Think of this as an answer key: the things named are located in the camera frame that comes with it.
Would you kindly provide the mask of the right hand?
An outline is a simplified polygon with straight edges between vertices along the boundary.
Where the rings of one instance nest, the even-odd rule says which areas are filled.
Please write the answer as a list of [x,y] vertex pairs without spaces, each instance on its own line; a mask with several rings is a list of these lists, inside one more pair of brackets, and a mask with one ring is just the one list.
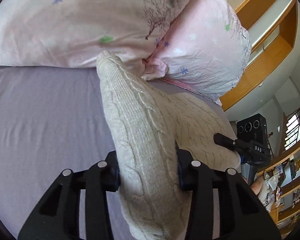
[[251,190],[258,195],[261,191],[264,179],[262,177],[257,177],[257,179],[250,185]]

